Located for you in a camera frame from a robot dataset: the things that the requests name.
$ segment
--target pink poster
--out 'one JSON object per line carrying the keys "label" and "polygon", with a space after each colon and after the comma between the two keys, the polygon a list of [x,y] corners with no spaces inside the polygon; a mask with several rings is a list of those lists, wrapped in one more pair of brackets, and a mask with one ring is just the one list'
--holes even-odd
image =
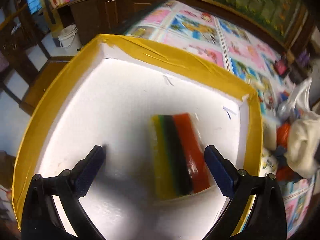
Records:
{"label": "pink poster", "polygon": [[214,16],[207,13],[207,12],[201,12],[196,9],[191,8],[190,6],[184,5],[183,8],[179,11],[180,14],[183,14],[184,16],[198,20],[203,21],[207,25],[215,26],[214,24]]}
{"label": "pink poster", "polygon": [[160,24],[169,13],[170,13],[170,10],[157,9],[151,12],[146,18],[144,18],[142,21],[142,24],[148,24],[148,23]]}
{"label": "pink poster", "polygon": [[298,198],[290,199],[289,201],[284,201],[285,215],[287,218],[287,225],[291,221],[294,214],[296,206],[298,204]]}
{"label": "pink poster", "polygon": [[250,40],[252,45],[257,49],[259,52],[263,52],[266,56],[271,58],[273,61],[275,61],[276,55],[273,51],[273,49],[270,48],[270,46],[263,41],[259,40],[257,37],[250,35]]}
{"label": "pink poster", "polygon": [[308,207],[309,207],[309,204],[310,204],[310,200],[311,200],[311,197],[312,197],[312,188],[310,188],[306,194],[306,199],[304,201],[304,206],[303,206],[303,210],[301,212],[301,215],[297,221],[297,225],[301,225],[301,223],[303,222],[306,214],[307,214],[307,211],[308,211]]}
{"label": "pink poster", "polygon": [[167,33],[164,36],[163,40],[160,42],[179,49],[186,50],[192,54],[198,55],[201,58],[213,62],[220,67],[223,67],[222,53],[200,42],[187,40],[172,33]]}
{"label": "pink poster", "polygon": [[161,7],[169,8],[170,10],[172,10],[176,5],[181,5],[181,4],[183,4],[183,3],[180,3],[175,0],[169,0],[169,1],[165,2]]}
{"label": "pink poster", "polygon": [[226,33],[225,39],[231,56],[237,55],[245,59],[249,59],[254,63],[254,66],[258,70],[266,71],[263,59],[259,56],[257,50],[252,45]]}

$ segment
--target blue marker mark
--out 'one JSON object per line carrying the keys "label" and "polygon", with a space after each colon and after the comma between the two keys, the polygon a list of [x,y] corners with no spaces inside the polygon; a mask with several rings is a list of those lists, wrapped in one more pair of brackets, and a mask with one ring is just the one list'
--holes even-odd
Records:
{"label": "blue marker mark", "polygon": [[227,112],[229,119],[231,120],[231,116],[229,113],[234,114],[235,116],[237,115],[234,111],[230,110],[229,108],[223,107],[223,110]]}

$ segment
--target screw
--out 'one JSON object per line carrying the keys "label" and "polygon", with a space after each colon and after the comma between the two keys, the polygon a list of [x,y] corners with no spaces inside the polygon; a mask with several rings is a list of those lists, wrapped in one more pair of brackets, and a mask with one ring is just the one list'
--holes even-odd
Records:
{"label": "screw", "polygon": [[247,172],[246,172],[244,169],[240,169],[240,170],[238,171],[238,174],[239,174],[240,176],[245,176],[245,175],[247,175]]}
{"label": "screw", "polygon": [[71,173],[70,170],[64,170],[64,171],[62,171],[62,172],[60,173],[60,175],[63,176],[63,177],[66,177],[66,176],[69,176],[70,173]]}
{"label": "screw", "polygon": [[38,179],[40,179],[41,178],[41,175],[40,174],[36,174],[36,175],[34,175],[33,176],[33,180],[38,180]]}
{"label": "screw", "polygon": [[268,176],[269,176],[270,179],[275,179],[276,178],[276,176],[273,173],[269,173]]}

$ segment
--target colorful poster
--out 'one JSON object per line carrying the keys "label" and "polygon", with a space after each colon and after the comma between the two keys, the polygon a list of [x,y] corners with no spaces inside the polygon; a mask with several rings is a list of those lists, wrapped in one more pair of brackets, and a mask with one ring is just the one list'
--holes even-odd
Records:
{"label": "colorful poster", "polygon": [[306,193],[303,193],[302,195],[299,196],[297,206],[294,210],[291,220],[288,223],[288,234],[292,229],[295,229],[296,226],[298,225],[298,220],[300,215],[302,214],[305,200],[306,200]]}
{"label": "colorful poster", "polygon": [[187,5],[183,6],[179,13],[188,18],[196,19],[199,22],[204,22],[207,25],[215,26],[214,16],[210,13],[198,11]]}
{"label": "colorful poster", "polygon": [[267,70],[263,59],[259,56],[258,52],[252,45],[227,33],[225,34],[225,40],[231,56],[248,59],[252,61],[258,70]]}
{"label": "colorful poster", "polygon": [[270,46],[252,34],[248,34],[251,44],[259,51],[269,57],[271,60],[277,60],[276,54]]}
{"label": "colorful poster", "polygon": [[284,202],[285,215],[287,218],[287,226],[292,219],[294,211],[296,210],[298,204],[298,198],[290,199],[289,201]]}
{"label": "colorful poster", "polygon": [[169,0],[167,2],[165,2],[162,7],[164,8],[169,8],[169,9],[173,9],[177,4],[179,4],[178,1],[175,1],[175,0]]}
{"label": "colorful poster", "polygon": [[160,24],[170,12],[171,12],[170,10],[157,9],[151,12],[147,17],[145,17],[141,23],[142,24],[148,24],[148,23]]}
{"label": "colorful poster", "polygon": [[182,14],[177,14],[174,17],[169,29],[181,33],[188,38],[205,41],[217,46],[220,45],[215,28],[193,21]]}
{"label": "colorful poster", "polygon": [[301,179],[295,183],[290,181],[280,187],[281,194],[283,196],[289,196],[292,195],[292,193],[308,189],[311,184],[314,184],[313,179]]}
{"label": "colorful poster", "polygon": [[150,39],[154,30],[156,30],[156,28],[150,26],[137,26],[131,29],[126,35],[136,38]]}
{"label": "colorful poster", "polygon": [[307,211],[308,211],[308,208],[309,208],[309,204],[310,204],[310,200],[311,200],[311,197],[312,197],[312,188],[308,190],[307,194],[306,194],[306,199],[304,201],[304,205],[303,205],[303,209],[302,209],[302,212],[301,212],[301,215],[298,219],[298,221],[296,222],[296,225],[297,226],[300,226],[301,223],[303,222],[306,214],[307,214]]}
{"label": "colorful poster", "polygon": [[231,64],[233,73],[257,90],[261,113],[274,116],[276,101],[269,79],[234,58]]}
{"label": "colorful poster", "polygon": [[213,62],[220,67],[224,66],[221,52],[217,51],[211,46],[206,46],[205,44],[197,42],[193,39],[184,39],[168,32],[161,40],[161,43],[186,50],[192,54],[198,55],[201,58]]}
{"label": "colorful poster", "polygon": [[261,54],[270,75],[281,85],[284,86],[283,80],[278,76],[275,67],[274,67],[274,60],[268,58],[265,54]]}
{"label": "colorful poster", "polygon": [[238,27],[230,22],[227,22],[225,20],[219,19],[219,22],[220,22],[220,26],[224,32],[232,34],[232,35],[250,43],[248,35],[243,29],[241,29],[240,27]]}

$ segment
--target white bucket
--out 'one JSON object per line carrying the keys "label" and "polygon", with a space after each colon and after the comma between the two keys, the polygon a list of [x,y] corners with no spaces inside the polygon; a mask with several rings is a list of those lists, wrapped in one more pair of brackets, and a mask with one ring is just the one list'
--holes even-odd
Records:
{"label": "white bucket", "polygon": [[70,56],[77,54],[77,49],[82,47],[77,32],[78,28],[75,24],[73,24],[64,28],[60,32],[60,35],[58,35],[58,40],[60,41],[61,47],[64,48]]}

